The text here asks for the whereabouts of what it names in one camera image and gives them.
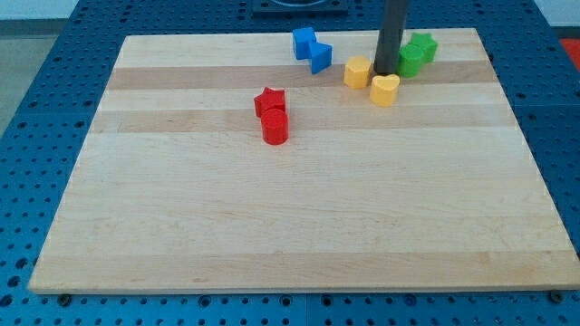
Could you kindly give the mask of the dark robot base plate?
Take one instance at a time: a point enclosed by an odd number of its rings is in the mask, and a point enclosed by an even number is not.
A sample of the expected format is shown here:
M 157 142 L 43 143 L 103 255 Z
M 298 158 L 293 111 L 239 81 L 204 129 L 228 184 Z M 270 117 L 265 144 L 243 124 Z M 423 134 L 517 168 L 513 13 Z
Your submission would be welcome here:
M 347 14 L 348 0 L 253 0 L 254 17 L 274 15 Z

